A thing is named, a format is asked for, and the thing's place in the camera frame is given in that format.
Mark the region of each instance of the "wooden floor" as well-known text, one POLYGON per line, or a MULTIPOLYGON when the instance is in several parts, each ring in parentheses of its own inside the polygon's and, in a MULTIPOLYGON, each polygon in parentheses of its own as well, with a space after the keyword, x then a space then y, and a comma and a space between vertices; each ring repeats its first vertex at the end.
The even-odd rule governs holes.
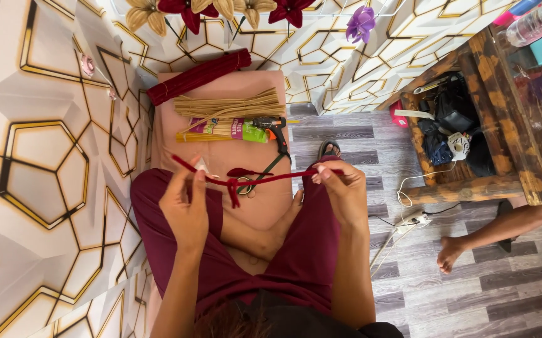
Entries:
MULTIPOLYGON (((370 215, 395 223, 401 213, 406 217, 420 209, 436 212, 454 205, 406 208, 398 203, 396 191, 403 178, 421 170, 408 129, 391 123, 388 112, 319 117, 311 105, 291 105, 289 118, 300 120, 290 124, 292 170, 306 169, 317 158, 320 143, 336 139, 342 157, 367 175, 370 215)), ((407 183, 420 186, 423 180, 407 183)), ((297 190, 302 181, 292 185, 297 190)), ((542 228, 519 237, 511 254, 495 245, 463 253, 451 275, 440 273, 436 265, 440 237, 484 226, 496 216, 497 204, 461 204, 432 216, 429 226, 398 242, 373 277, 377 319, 393 323, 411 338, 542 338, 542 228)), ((369 228, 372 258, 393 227, 370 217, 369 228)))

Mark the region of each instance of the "beige flower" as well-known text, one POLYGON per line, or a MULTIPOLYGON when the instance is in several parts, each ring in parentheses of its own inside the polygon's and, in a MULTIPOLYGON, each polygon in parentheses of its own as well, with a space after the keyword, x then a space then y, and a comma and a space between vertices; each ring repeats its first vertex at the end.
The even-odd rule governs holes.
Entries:
POLYGON ((125 20, 132 32, 137 31, 144 23, 160 35, 166 35, 166 26, 164 25, 164 13, 158 10, 157 0, 126 0, 132 6, 129 12, 126 12, 125 20))
POLYGON ((199 13, 210 4, 213 4, 225 19, 233 20, 234 3, 232 0, 192 0, 192 12, 199 13))
POLYGON ((277 4, 273 0, 234 0, 235 11, 244 13, 246 20, 254 29, 258 29, 260 13, 272 12, 275 8, 277 4))

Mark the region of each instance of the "sandal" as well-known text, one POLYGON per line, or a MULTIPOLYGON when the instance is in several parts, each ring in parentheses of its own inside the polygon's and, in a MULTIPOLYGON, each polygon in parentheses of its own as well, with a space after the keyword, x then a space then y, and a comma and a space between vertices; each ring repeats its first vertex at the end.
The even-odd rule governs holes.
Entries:
POLYGON ((326 155, 337 156, 338 154, 335 152, 335 149, 340 150, 340 146, 338 145, 336 140, 329 138, 323 141, 323 143, 321 143, 321 147, 319 148, 319 155, 317 156, 317 159, 319 160, 321 159, 321 157, 326 156, 326 155), (330 144, 333 146, 332 150, 325 151, 327 149, 327 146, 330 144))
MULTIPOLYGON (((513 206, 511 205, 511 202, 508 200, 504 200, 498 204, 498 210, 496 211, 496 216, 499 217, 500 215, 504 215, 505 213, 510 212, 513 210, 513 206)), ((515 242, 515 238, 507 238, 503 239, 502 241, 498 241, 498 245, 502 248, 502 250, 505 250, 507 253, 511 253, 511 250, 513 249, 513 242, 515 242)))

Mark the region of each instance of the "bundle of beige pipe cleaners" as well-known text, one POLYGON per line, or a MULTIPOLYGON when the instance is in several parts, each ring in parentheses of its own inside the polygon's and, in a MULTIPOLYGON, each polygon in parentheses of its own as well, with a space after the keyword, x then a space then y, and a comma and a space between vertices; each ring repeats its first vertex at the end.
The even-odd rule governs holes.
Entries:
POLYGON ((248 99, 192 99, 179 95, 173 99, 175 111, 186 117, 199 117, 200 121, 179 132, 183 134, 191 128, 210 119, 233 119, 236 117, 279 117, 285 112, 285 105, 279 103, 277 90, 268 89, 248 99))

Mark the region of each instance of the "plastic bottle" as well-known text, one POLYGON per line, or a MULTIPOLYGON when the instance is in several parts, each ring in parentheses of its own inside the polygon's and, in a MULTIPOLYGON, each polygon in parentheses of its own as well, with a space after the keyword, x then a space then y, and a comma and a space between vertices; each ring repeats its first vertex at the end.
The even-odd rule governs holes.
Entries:
POLYGON ((507 28, 507 40, 515 47, 527 46, 542 37, 542 6, 525 14, 507 28))

